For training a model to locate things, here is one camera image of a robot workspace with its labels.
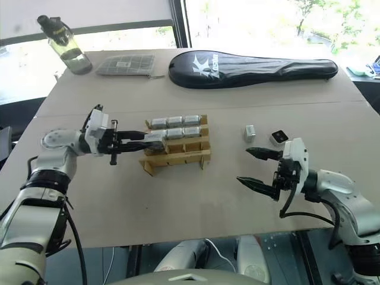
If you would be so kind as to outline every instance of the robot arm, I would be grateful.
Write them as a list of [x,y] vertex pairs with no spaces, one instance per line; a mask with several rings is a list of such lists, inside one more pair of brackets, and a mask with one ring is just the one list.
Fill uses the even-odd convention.
[[74,226],[66,206],[67,189],[75,175],[78,156],[110,154],[114,165],[119,153],[163,148],[162,141],[144,141],[143,132],[118,132],[117,121],[112,121],[111,128],[107,123],[108,115],[97,105],[82,130],[56,129],[42,138],[43,152],[33,171],[0,217],[1,284],[45,284],[46,255],[70,243],[63,242],[67,221]]
[[328,170],[309,170],[308,152],[300,138],[286,142],[284,151],[249,148],[247,152],[258,159],[278,160],[278,168],[272,186],[254,178],[238,177],[240,182],[276,201],[281,190],[291,190],[280,211],[281,218],[303,215],[326,221],[312,213],[286,213],[295,195],[303,194],[310,202],[322,202],[335,221],[330,248],[338,235],[350,255],[355,279],[363,284],[380,284],[380,213],[350,178]]

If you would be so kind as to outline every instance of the water bottle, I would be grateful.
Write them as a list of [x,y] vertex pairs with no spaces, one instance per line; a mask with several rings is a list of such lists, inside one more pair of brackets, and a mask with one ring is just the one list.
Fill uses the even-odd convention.
[[92,63],[78,47],[71,29],[61,21],[60,17],[49,18],[41,15],[37,22],[47,35],[51,47],[72,73],[86,74],[91,71]]

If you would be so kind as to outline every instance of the gray pouch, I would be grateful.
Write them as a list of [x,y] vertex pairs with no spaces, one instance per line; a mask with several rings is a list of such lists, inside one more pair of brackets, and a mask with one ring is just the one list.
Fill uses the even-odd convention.
[[106,58],[96,69],[99,75],[145,75],[151,77],[154,55],[122,55]]

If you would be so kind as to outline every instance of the wooden rack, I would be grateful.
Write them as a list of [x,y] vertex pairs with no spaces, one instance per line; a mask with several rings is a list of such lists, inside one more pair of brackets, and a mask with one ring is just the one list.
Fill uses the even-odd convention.
[[154,168],[160,166],[198,162],[203,169],[204,162],[211,160],[207,115],[201,115],[199,127],[200,137],[166,140],[162,153],[145,151],[145,157],[139,160],[143,169],[151,176],[155,174]]

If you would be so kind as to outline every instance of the beige tabletop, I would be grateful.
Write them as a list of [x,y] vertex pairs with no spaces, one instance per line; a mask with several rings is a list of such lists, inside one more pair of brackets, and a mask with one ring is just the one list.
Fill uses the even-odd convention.
[[[176,52],[157,51],[156,71],[164,73]],[[94,53],[91,58],[103,54],[112,53]],[[145,119],[207,114],[212,155],[204,170],[197,163],[170,166],[158,169],[155,177],[138,163],[142,152],[121,154],[117,166],[109,165],[108,156],[79,157],[68,196],[84,247],[327,226],[309,217],[278,218],[286,192],[274,202],[236,180],[236,176],[251,176],[271,183],[277,163],[257,160],[245,148],[274,148],[268,136],[278,129],[290,138],[303,138],[311,168],[342,171],[380,206],[380,119],[344,72],[329,82],[292,81],[208,91],[178,87],[167,77],[104,78],[93,73],[75,77],[66,72],[0,172],[0,211],[25,181],[26,160],[41,151],[41,137],[54,128],[79,129],[96,103],[103,103],[110,119],[119,121],[119,130],[144,131]],[[252,144],[242,137],[247,124],[256,128]],[[301,196],[291,210],[328,217],[323,205]]]

